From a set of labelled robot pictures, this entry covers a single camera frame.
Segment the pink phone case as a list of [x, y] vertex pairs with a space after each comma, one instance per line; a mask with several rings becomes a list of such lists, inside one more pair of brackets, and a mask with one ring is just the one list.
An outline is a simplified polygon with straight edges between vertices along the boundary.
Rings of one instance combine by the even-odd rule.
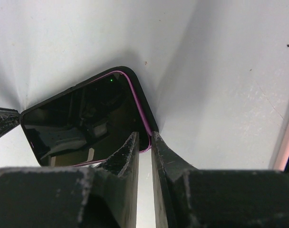
[[289, 160], [289, 109], [284, 118], [284, 128], [275, 146], [268, 168], [270, 170], [284, 171]]

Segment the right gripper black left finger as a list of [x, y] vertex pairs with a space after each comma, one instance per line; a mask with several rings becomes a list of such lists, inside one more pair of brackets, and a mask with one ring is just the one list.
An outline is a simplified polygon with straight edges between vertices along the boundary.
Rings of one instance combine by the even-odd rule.
[[96, 167], [0, 169], [0, 228], [134, 228], [139, 134]]

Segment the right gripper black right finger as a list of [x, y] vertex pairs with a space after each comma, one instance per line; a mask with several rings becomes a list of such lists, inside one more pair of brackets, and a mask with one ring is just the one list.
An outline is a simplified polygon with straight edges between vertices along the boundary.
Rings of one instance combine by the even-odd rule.
[[158, 228], [289, 228], [289, 174], [199, 170], [152, 134]]

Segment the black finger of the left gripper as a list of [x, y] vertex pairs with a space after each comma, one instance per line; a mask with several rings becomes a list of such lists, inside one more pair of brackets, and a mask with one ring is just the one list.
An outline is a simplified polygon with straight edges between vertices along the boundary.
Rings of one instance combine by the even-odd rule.
[[19, 125], [19, 112], [0, 107], [0, 137]]

